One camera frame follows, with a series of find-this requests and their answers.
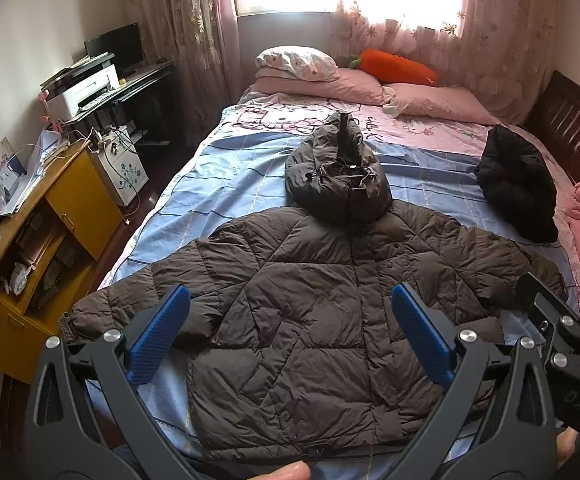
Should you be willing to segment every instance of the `bed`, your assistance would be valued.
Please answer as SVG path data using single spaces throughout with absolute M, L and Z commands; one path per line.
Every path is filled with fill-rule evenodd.
M 380 107 L 246 93 L 238 105 L 224 111 L 219 126 L 173 177 L 101 286 L 210 235 L 232 218 L 286 205 L 283 168 L 287 155 L 336 110 L 353 114 L 388 176 L 394 198 L 439 210 L 547 257 L 565 279 L 572 314 L 580 317 L 580 263 L 561 207 L 572 183 L 580 180 L 580 88 L 558 73 L 525 125 L 536 136 L 512 127 L 542 152 L 556 183 L 556 243 L 524 240 L 484 200 L 473 171 L 489 126 L 427 117 L 393 119 Z M 502 312 L 501 316 L 508 343 L 525 334 L 542 339 L 521 314 Z M 112 420 L 96 383 L 88 387 L 97 410 Z M 185 355 L 173 349 L 152 383 L 140 387 L 139 393 L 174 445 L 190 458 L 200 458 L 201 446 L 187 410 Z M 473 431 L 465 428 L 466 437 L 458 439 L 451 455 L 469 446 Z M 313 474 L 378 478 L 392 462 L 392 454 L 380 453 L 364 459 L 321 461 Z M 244 476 L 257 472 L 249 469 Z

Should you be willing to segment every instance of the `wooden cabinet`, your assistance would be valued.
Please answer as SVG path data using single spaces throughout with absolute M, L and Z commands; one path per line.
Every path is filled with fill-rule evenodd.
M 31 219 L 42 216 L 51 227 L 23 291 L 9 294 L 0 282 L 0 371 L 26 383 L 46 339 L 58 333 L 59 318 L 90 288 L 97 260 L 123 218 L 85 148 L 83 141 L 71 145 L 50 164 L 20 211 L 0 224 L 0 273 L 5 276 L 21 258 L 22 233 Z M 53 282 L 54 294 L 41 304 L 39 293 L 48 286 L 44 277 L 64 244 L 74 257 Z
M 61 174 L 46 200 L 90 256 L 98 259 L 122 216 L 86 153 Z

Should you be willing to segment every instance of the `pink curtain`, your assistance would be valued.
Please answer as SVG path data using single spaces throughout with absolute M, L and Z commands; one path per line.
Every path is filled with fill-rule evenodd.
M 241 92 L 233 0 L 126 0 L 139 23 L 148 62 L 176 62 L 185 134 L 198 144 Z
M 441 84 L 470 89 L 513 124 L 549 82 L 560 0 L 460 0 L 443 9 L 446 18 L 436 28 L 417 26 L 399 10 L 376 19 L 365 7 L 364 0 L 339 1 L 331 47 L 339 64 L 366 48 L 408 57 L 436 70 Z

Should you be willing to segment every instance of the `pillow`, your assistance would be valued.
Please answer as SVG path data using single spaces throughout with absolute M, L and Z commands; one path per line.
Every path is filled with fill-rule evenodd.
M 375 106 L 388 103 L 393 95 L 390 88 L 381 86 L 376 78 L 361 70 L 340 68 L 339 75 L 339 79 L 329 82 L 261 77 L 250 89 L 262 94 L 312 95 Z
M 383 111 L 391 117 L 401 114 L 426 115 L 459 123 L 500 124 L 468 89 L 407 83 L 387 86 L 394 91 L 394 97 L 383 107 Z
M 324 52 L 309 46 L 276 46 L 264 50 L 255 60 L 257 68 L 285 70 L 304 81 L 334 81 L 337 64 Z
M 283 79 L 298 79 L 292 72 L 287 70 L 279 70 L 277 68 L 263 67 L 259 68 L 255 77 L 259 79 L 260 77 L 282 77 Z
M 412 83 L 436 86 L 438 75 L 424 64 L 380 50 L 366 50 L 359 67 L 383 83 Z

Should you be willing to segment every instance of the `cabinet handle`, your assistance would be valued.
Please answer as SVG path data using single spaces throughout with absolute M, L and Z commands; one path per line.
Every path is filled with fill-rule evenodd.
M 67 221 L 72 226 L 72 234 L 74 234 L 74 230 L 76 229 L 76 227 L 72 223 L 72 220 L 70 220 L 70 218 L 68 217 L 68 214 L 67 213 L 62 214 L 61 218 L 65 219 L 65 221 Z
M 8 314 L 8 324 L 11 325 L 10 322 L 14 322 L 18 328 L 21 329 L 21 331 L 25 330 L 26 325 L 22 322 L 20 322 L 16 317 L 12 317 L 12 314 Z

